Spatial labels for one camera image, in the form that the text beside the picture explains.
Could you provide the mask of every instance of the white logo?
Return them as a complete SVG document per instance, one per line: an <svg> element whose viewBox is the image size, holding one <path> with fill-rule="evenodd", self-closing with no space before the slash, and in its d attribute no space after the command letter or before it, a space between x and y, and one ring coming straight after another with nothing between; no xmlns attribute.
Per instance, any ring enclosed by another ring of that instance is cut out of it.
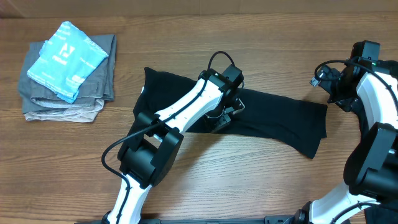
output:
<svg viewBox="0 0 398 224"><path fill-rule="evenodd" d="M68 43L65 43L60 51L60 55L62 55L65 58L68 58L69 55L71 55L74 50L75 50L75 47L69 46L69 53L66 53L66 52L68 52Z"/></svg>

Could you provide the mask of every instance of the wire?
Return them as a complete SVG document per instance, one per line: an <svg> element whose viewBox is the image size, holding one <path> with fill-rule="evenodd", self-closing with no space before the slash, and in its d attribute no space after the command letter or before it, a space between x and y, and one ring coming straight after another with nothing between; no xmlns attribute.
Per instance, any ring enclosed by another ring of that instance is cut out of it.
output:
<svg viewBox="0 0 398 224"><path fill-rule="evenodd" d="M364 205L365 206L370 206L370 207L381 207L381 208L388 209L388 210L391 210L391 211L394 211L394 212L398 212L398 210L390 208L390 207L387 207L385 205L378 205L378 204L369 203L369 202L358 202L357 204L352 205L352 206L344 209L343 211L341 211L339 214L337 214L337 216L331 220L330 224L335 224L339 218L341 218L343 215L347 214L348 212L354 210L355 208L362 209L361 207L364 206Z"/></svg>
<svg viewBox="0 0 398 224"><path fill-rule="evenodd" d="M228 55L226 52L224 52L224 51L217 51L217 52L215 52L215 53L211 56L210 61L209 61L209 64L208 64L207 70L210 69L211 63L212 63L214 57L215 57L216 55L218 55L218 54L225 54L225 55L229 58L229 60L231 61L232 65L235 66L235 63L234 63L234 61L232 60L231 56L229 56L229 55ZM124 181L126 182L126 185L127 185L127 187L126 187L126 195L124 196L124 200L123 200L123 202L122 202L122 204L121 204L121 206L120 206L119 213L118 213L118 215L116 216L116 218L117 218L117 219L116 219L116 224L119 223L120 217L122 216L122 211L123 211L124 205L126 204L127 198L129 197L129 193L130 193L130 190L131 190L131 185L130 185L129 180L128 180L124 175L122 175L122 174L119 173L118 171L112 169L109 165L107 165L107 163L106 163L106 161L105 161L106 155L108 154L108 152L109 152L112 148L114 148L114 147L117 146L118 144L121 144L121 143L123 143L124 141L133 138L134 136L137 136L137 135L139 135L139 134L143 134L143 133L146 133L146 132L148 132L148 131L150 131L150 130L153 130L153 129L155 129L155 128L157 128L157 127L159 127L159 126L165 124L166 122L170 121L171 119L174 119L178 114L180 114L181 112L183 112L183 111L184 111L185 109L187 109L190 105L192 105L193 102L195 102L199 97L201 97L201 94L203 93L203 91L204 91L205 88L206 88L206 84L207 84L207 80L205 80L205 82L204 82L204 84L203 84L201 90L198 92L198 94L197 94L191 101L189 101L189 103L187 103L185 106L183 106L181 109L179 109L179 110L178 110L177 112L175 112L174 114L170 115L168 118L164 119L163 121L161 121L161 122L159 122L159 123L157 123L157 124L151 125L151 126L149 126L149 127L147 127L147 128L144 128L144 129L142 129L142 130L140 130L140 131L137 131L137 132L135 132L135 133L132 133L132 134L130 134L130 135L124 137L124 138L121 138L121 139L117 140L116 142L112 143L110 146L108 146L108 147L105 149L104 153L103 153L102 156L101 156L102 165L105 167L105 169L111 171L113 174L115 174L115 175L117 175L118 177L122 178L122 180L124 180Z"/></svg>
<svg viewBox="0 0 398 224"><path fill-rule="evenodd" d="M358 63L355 63L355 62L353 62L352 60L329 60L329 61L327 61L327 62L321 63L321 64L318 65L317 68L315 69L315 78L316 78L317 80L320 80L320 81L333 81L333 80L338 80L338 79L340 79L341 77L343 77L343 75L341 75L341 76L339 76L339 77L336 77L336 78L331 78L331 79L326 79L326 78L320 77L320 76L318 75L318 70L319 70L319 68L321 68L322 66L327 65L327 64L329 64L329 63L343 63L343 64L345 64L345 65L357 66L357 67L362 68L362 69L364 69L365 71L369 72L369 73L372 74L374 77L376 77L376 78L387 88L387 90L389 91L389 93L390 93L390 95L391 95L391 97L392 97L392 100L394 101L394 104L395 104L395 106L396 106L396 111L397 111L397 115L398 115L398 99L397 99L396 95L395 95L394 92L392 91L391 86L388 85L388 83L386 83L386 81L384 81L378 74L376 74L376 72L372 71L371 69L366 68L366 67L363 66L363 65L360 65L360 64L358 64Z"/></svg>
<svg viewBox="0 0 398 224"><path fill-rule="evenodd" d="M231 56L229 56L229 54L227 54L226 52L220 50L220 51L217 51L216 53L214 53L214 54L211 56L211 58L210 58L210 60L209 60L209 65L207 66L207 70L210 69L211 63L213 62L214 57L215 57L216 55L218 55L218 54L224 54L224 55L226 55L226 56L229 58L229 60L231 61L232 65L235 66L234 60L232 60Z"/></svg>

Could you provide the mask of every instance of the stack of folded clothes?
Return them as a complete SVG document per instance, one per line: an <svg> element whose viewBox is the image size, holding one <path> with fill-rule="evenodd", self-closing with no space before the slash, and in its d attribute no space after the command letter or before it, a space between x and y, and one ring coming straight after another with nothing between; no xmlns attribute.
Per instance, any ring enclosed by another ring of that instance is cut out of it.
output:
<svg viewBox="0 0 398 224"><path fill-rule="evenodd" d="M92 122L113 101L116 36L87 36L63 22L44 42L30 43L18 83L26 120Z"/></svg>

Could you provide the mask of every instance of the light gray folded cloth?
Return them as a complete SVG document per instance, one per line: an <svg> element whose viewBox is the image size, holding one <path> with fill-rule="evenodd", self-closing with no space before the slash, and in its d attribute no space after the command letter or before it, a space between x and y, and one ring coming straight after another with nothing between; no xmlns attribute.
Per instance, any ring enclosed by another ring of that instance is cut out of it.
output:
<svg viewBox="0 0 398 224"><path fill-rule="evenodd" d="M114 100L113 72L116 59L116 36L94 35L89 38L98 44L109 57L87 77L79 87L79 95L74 103L69 104L56 94L31 80L28 69L39 58L39 51L44 42L30 43L19 77L18 92L22 97L22 113L26 120L54 120L92 122L103 108L104 101Z"/></svg>

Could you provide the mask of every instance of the black sleeve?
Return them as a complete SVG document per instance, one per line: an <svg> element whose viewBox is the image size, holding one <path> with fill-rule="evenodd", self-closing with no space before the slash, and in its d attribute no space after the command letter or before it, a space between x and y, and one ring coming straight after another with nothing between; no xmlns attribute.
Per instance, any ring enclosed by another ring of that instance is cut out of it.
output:
<svg viewBox="0 0 398 224"><path fill-rule="evenodd" d="M155 113L185 94L196 84L189 78L145 68L146 80L134 108L134 116L144 110ZM240 99L245 109L231 115L231 123L218 134L240 134L278 139L313 159L321 138L326 137L327 105L293 100L284 96L244 89ZM207 133L204 119L199 119L188 132Z"/></svg>

